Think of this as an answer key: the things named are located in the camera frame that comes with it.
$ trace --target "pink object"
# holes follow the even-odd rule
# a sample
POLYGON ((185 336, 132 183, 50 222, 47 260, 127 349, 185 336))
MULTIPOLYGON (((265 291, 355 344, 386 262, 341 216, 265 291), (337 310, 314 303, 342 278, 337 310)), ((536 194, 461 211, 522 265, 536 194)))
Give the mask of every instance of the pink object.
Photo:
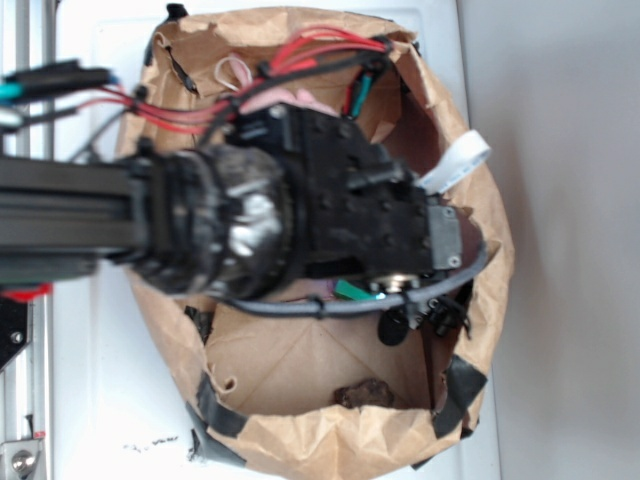
MULTIPOLYGON (((252 79, 249 77, 247 70, 240 64, 240 62, 242 62, 242 59, 238 55, 233 53, 231 54, 231 57, 240 60, 239 62, 229 62, 233 73, 240 82, 240 85, 242 86, 242 88, 249 86, 252 82, 252 79)), ((300 88, 294 94, 282 87, 274 87, 270 90, 267 90, 266 92, 259 93, 255 97, 252 97, 249 101, 242 105, 242 107, 240 107, 240 112, 250 113, 268 107, 270 105, 274 105, 276 103, 288 103, 289 105, 295 105, 301 108, 309 108, 321 113, 326 113, 327 115, 332 115, 334 117, 338 116, 338 113, 329 105, 316 100, 316 98, 309 90, 300 88)))

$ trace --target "metal frame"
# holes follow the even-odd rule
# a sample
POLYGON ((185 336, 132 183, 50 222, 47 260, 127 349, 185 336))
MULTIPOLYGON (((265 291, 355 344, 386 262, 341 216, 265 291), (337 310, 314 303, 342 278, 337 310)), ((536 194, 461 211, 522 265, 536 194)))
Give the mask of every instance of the metal frame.
MULTIPOLYGON (((56 0, 0 0, 0 70, 49 63, 55 59, 56 0)), ((53 108, 52 102, 33 113, 53 108)), ((53 126, 24 129, 5 141, 8 153, 53 159, 53 126)), ((0 373, 0 479, 52 478, 51 374, 52 301, 30 304, 27 347, 0 373)))

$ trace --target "screw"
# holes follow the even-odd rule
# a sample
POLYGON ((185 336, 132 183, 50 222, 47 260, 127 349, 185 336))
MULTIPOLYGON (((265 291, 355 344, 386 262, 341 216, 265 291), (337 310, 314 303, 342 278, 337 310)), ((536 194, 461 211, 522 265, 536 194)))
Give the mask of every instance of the screw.
POLYGON ((331 209, 331 197, 329 197, 329 195, 321 195, 320 196, 320 208, 322 210, 330 210, 331 209))
POLYGON ((22 334, 22 332, 13 332, 11 334, 11 341, 16 345, 21 344, 23 340, 24 340, 24 335, 22 334))
POLYGON ((383 240, 384 240, 385 246, 387 247, 394 247, 396 245, 395 238, 393 238, 393 236, 390 234, 385 235, 383 240))
POLYGON ((11 466, 21 478, 27 478, 36 466, 36 457, 27 450, 20 450, 11 459, 11 466))
POLYGON ((220 129, 220 131, 222 131, 222 133, 224 135, 231 135, 233 132, 236 131, 236 127, 234 127, 232 124, 230 123, 225 123, 222 128, 220 129))
POLYGON ((269 115, 276 119, 284 118, 287 115, 287 109, 283 105, 274 105, 269 109, 269 115))
POLYGON ((460 260, 458 255, 452 255, 449 257, 449 266, 451 268, 458 268, 460 265, 462 265, 462 260, 460 260))
POLYGON ((338 127, 338 135, 341 138, 350 138, 351 137, 351 128, 346 123, 341 123, 338 127))

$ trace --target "wire bundle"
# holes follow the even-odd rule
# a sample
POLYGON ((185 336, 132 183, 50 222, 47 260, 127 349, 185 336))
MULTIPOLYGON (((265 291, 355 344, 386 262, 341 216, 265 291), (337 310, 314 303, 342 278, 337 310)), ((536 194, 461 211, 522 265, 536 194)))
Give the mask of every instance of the wire bundle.
MULTIPOLYGON (((389 49, 390 44, 382 40, 364 38, 332 26, 312 26, 294 33, 271 62, 260 66, 261 75, 251 84, 220 98, 209 107, 199 110, 166 109, 129 96, 121 89, 103 87, 100 91, 109 95, 108 97, 89 100, 78 108, 104 103, 119 104, 160 128, 176 133, 202 135, 200 146, 203 146, 220 126, 233 119, 240 106, 258 93, 300 78, 369 64, 376 58, 386 57, 389 49), (318 41, 333 43, 311 47, 312 43, 318 41), (329 59, 337 53, 349 52, 352 55, 347 58, 329 59)), ((354 99, 359 107, 366 93, 354 99)))

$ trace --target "gray cable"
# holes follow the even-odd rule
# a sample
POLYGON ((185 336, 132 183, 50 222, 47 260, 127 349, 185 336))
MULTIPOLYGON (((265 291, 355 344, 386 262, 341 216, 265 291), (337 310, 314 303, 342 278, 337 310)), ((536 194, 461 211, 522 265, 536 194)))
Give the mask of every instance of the gray cable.
POLYGON ((78 151, 76 153, 74 153, 69 160, 67 160, 67 163, 74 163, 76 162, 83 153, 88 152, 92 147, 93 147, 93 143, 100 138, 100 136, 102 136, 102 134, 104 132, 107 131, 107 129, 116 122, 116 120, 118 120, 122 115, 124 115, 127 112, 126 109, 123 110, 119 110, 116 113, 114 113, 113 115, 111 115, 109 118, 107 118, 107 120, 100 126, 100 128, 98 128, 98 130, 96 130, 93 135, 91 135, 91 137, 89 138, 89 140, 87 140, 85 142, 85 144, 80 147, 78 149, 78 151))
POLYGON ((485 267, 489 254, 484 242, 480 243, 476 259, 469 267, 454 273, 449 278, 433 285, 408 290, 404 294, 391 294, 380 300, 328 302, 311 301, 305 303, 252 302, 245 300, 220 299, 227 305, 251 315, 261 317, 355 317, 366 313, 388 310, 404 305, 407 301, 420 303, 444 295, 478 275, 485 267))

